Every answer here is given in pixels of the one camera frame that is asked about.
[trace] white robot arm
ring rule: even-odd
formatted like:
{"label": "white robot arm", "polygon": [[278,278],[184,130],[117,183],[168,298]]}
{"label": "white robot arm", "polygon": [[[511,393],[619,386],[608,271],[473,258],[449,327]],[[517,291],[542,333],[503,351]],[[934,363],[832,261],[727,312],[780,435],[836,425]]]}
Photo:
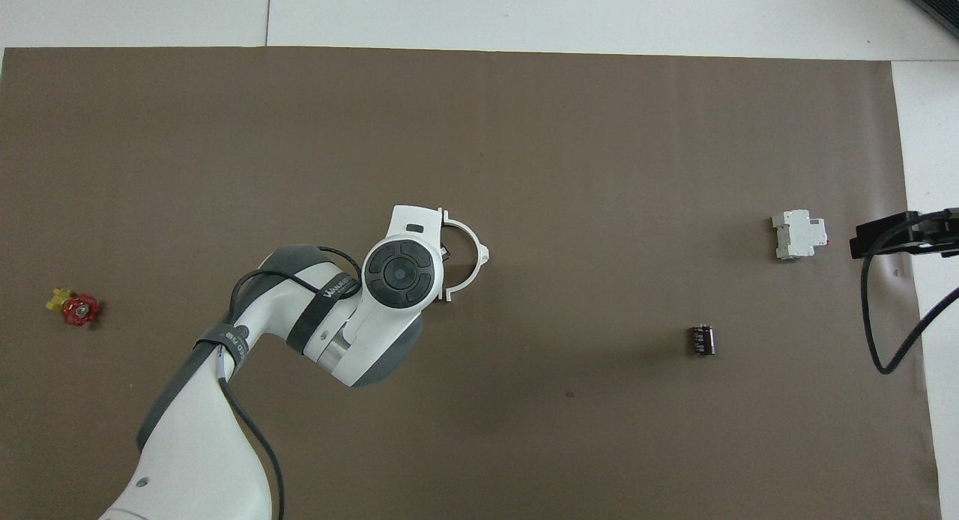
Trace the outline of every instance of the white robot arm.
{"label": "white robot arm", "polygon": [[263,333],[281,336],[349,387],[393,373],[422,330],[421,312],[442,296],[442,226],[465,230],[477,247],[474,273],[447,290],[450,300],[489,251],[442,210],[405,205],[393,209],[387,236],[366,255],[362,284],[306,244],[279,248],[240,279],[225,318],[196,343],[147,415],[133,478],[100,520],[268,520],[270,486],[226,381]]}

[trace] white floor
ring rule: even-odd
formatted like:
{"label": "white floor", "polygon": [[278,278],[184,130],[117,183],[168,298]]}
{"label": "white floor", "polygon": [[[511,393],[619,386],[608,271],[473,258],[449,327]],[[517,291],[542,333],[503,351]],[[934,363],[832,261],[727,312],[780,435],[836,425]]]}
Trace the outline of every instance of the white floor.
{"label": "white floor", "polygon": [[[959,39],[907,0],[0,0],[0,46],[265,44],[892,60],[909,206],[959,206]],[[922,312],[959,285],[959,259],[914,271]],[[945,520],[956,330],[959,308],[922,340]]]}

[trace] brown mat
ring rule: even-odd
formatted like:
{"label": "brown mat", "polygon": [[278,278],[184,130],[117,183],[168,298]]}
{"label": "brown mat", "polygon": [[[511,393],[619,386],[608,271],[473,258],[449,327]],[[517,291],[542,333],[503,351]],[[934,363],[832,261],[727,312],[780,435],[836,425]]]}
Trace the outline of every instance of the brown mat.
{"label": "brown mat", "polygon": [[[8,49],[0,154],[4,518],[97,517],[233,281],[281,244],[362,258],[395,203],[492,260],[378,386],[257,346],[235,389],[288,518],[938,516],[921,352],[873,369],[845,244],[905,209],[888,63]],[[832,245],[778,263],[794,208]],[[886,356],[903,263],[876,267]]]}

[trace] black capacitor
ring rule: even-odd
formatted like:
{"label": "black capacitor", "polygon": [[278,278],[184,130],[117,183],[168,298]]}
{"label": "black capacitor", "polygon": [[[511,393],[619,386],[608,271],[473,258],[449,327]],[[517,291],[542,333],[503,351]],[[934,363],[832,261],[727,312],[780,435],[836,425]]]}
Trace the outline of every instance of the black capacitor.
{"label": "black capacitor", "polygon": [[696,355],[716,355],[716,336],[713,335],[713,327],[709,325],[699,325],[689,328],[692,333],[692,351]]}

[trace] red valve handle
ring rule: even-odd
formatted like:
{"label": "red valve handle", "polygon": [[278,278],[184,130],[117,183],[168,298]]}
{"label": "red valve handle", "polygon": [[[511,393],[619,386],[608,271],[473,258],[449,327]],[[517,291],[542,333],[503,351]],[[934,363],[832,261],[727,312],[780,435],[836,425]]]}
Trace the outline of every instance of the red valve handle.
{"label": "red valve handle", "polygon": [[69,325],[82,326],[87,321],[93,321],[98,314],[100,303],[87,294],[79,294],[63,305],[63,321]]}

